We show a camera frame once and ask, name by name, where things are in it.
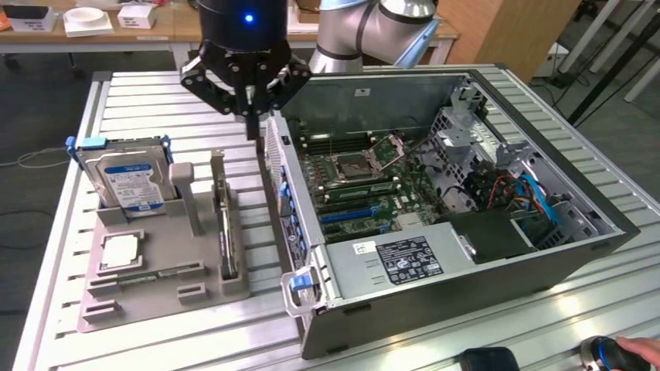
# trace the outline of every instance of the power supply label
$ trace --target power supply label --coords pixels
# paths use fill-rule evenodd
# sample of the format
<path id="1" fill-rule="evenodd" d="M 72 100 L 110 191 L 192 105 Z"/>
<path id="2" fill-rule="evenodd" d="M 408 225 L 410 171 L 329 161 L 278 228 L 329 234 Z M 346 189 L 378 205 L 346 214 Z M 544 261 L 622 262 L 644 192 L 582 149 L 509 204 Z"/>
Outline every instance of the power supply label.
<path id="1" fill-rule="evenodd" d="M 393 284 L 405 284 L 442 273 L 433 250 L 422 236 L 376 246 Z"/>

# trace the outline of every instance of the white box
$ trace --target white box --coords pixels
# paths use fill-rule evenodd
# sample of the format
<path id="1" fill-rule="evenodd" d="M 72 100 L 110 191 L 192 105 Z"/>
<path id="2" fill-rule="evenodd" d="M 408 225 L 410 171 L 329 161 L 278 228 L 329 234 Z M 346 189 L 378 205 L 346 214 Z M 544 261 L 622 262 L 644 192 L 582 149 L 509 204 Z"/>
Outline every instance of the white box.
<path id="1" fill-rule="evenodd" d="M 156 12 L 148 5 L 124 5 L 116 18 L 120 26 L 126 29 L 150 29 L 156 21 Z"/>
<path id="2" fill-rule="evenodd" d="M 114 33 L 110 17 L 105 12 L 102 12 L 102 17 L 93 22 L 73 22 L 66 18 L 66 14 L 64 14 L 64 31 L 65 37 L 94 36 Z"/>
<path id="3" fill-rule="evenodd" d="M 553 47 L 548 51 L 545 61 L 538 66 L 534 77 L 550 77 L 554 74 L 554 70 L 558 68 L 558 66 L 561 66 L 566 55 L 568 49 L 554 43 Z"/>
<path id="4" fill-rule="evenodd" d="M 9 24 L 16 32 L 52 32 L 56 20 L 54 11 L 48 7 L 48 13 L 41 19 L 9 18 Z"/>

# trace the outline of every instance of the slotted aluminum table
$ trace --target slotted aluminum table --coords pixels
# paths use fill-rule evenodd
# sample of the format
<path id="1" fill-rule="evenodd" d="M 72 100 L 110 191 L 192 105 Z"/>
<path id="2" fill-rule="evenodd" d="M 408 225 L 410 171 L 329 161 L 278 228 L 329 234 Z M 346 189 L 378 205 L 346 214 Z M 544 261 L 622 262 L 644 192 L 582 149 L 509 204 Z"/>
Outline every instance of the slotted aluminum table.
<path id="1" fill-rule="evenodd" d="M 209 150 L 225 149 L 226 175 L 238 191 L 252 297 L 77 333 L 97 196 L 70 163 L 14 370 L 458 370 L 454 356 L 466 348 L 488 345 L 509 347 L 524 369 L 564 370 L 578 365 L 576 347 L 592 335 L 658 337 L 657 203 L 508 70 L 490 65 L 476 68 L 641 229 L 614 254 L 582 267 L 549 291 L 305 361 L 298 356 L 294 321 L 284 312 L 281 269 L 254 146 L 245 141 L 244 126 L 185 92 L 176 72 L 98 74 L 78 138 L 168 134 L 174 160 L 194 164 L 194 192 L 209 189 Z M 502 115 L 492 114 L 489 119 L 505 137 L 517 135 Z"/>

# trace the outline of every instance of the white cable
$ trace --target white cable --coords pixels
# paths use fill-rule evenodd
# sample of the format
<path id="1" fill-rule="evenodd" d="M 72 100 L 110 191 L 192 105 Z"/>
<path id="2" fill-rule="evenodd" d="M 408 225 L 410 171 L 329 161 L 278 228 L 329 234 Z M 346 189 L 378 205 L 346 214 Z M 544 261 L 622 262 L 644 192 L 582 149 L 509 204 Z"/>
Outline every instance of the white cable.
<path id="1" fill-rule="evenodd" d="M 42 155 L 44 153 L 50 153 L 54 151 L 64 151 L 64 147 L 56 147 L 56 148 L 45 148 L 41 151 L 34 151 L 34 152 L 28 152 L 22 155 L 18 156 L 16 161 L 13 162 L 5 162 L 0 164 L 0 168 L 4 168 L 6 166 L 16 166 L 18 165 L 21 168 L 53 168 L 54 166 L 65 165 L 69 163 L 69 161 L 62 161 L 62 162 L 56 162 L 53 164 L 46 164 L 46 165 L 25 165 L 24 162 L 30 160 L 33 157 Z"/>

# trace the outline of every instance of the chip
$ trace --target chip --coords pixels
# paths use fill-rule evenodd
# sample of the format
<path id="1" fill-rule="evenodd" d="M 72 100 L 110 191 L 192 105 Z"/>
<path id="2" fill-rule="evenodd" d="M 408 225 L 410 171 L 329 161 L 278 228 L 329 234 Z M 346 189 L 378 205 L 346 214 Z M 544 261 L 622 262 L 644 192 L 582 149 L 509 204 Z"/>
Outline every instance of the chip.
<path id="1" fill-rule="evenodd" d="M 369 162 L 361 153 L 337 156 L 337 167 L 345 179 L 361 179 L 373 176 Z"/>

